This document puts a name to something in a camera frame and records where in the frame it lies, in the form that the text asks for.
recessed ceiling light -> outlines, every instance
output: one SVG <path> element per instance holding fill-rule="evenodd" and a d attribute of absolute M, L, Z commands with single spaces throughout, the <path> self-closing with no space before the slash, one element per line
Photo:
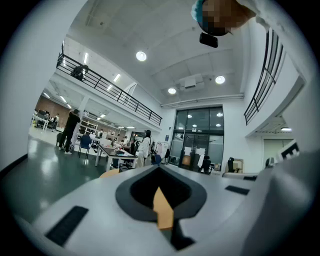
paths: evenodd
<path fill-rule="evenodd" d="M 175 93 L 176 93 L 176 89 L 170 88 L 170 89 L 168 90 L 168 92 L 169 92 L 170 94 L 175 94 Z"/>
<path fill-rule="evenodd" d="M 281 129 L 281 131 L 283 131 L 283 132 L 291 132 L 292 129 L 288 128 L 288 127 L 284 127 L 284 128 Z"/>
<path fill-rule="evenodd" d="M 60 96 L 60 97 L 61 97 L 61 99 L 64 101 L 64 103 L 67 103 L 67 101 L 65 100 L 64 97 L 62 97 L 62 96 Z"/>
<path fill-rule="evenodd" d="M 87 60 L 88 60 L 88 53 L 86 52 L 84 54 L 84 60 L 83 60 L 84 64 L 87 64 Z"/>
<path fill-rule="evenodd" d="M 225 81 L 226 81 L 226 79 L 225 79 L 225 77 L 222 76 L 222 75 L 217 76 L 216 79 L 215 79 L 215 82 L 216 82 L 217 84 L 223 84 Z"/>
<path fill-rule="evenodd" d="M 144 62 L 147 59 L 147 55 L 143 51 L 138 51 L 135 56 L 141 62 Z"/>
<path fill-rule="evenodd" d="M 116 82 L 116 81 L 119 79 L 120 76 L 121 76 L 120 74 L 117 74 L 117 75 L 115 76 L 115 78 L 113 79 L 113 81 Z"/>

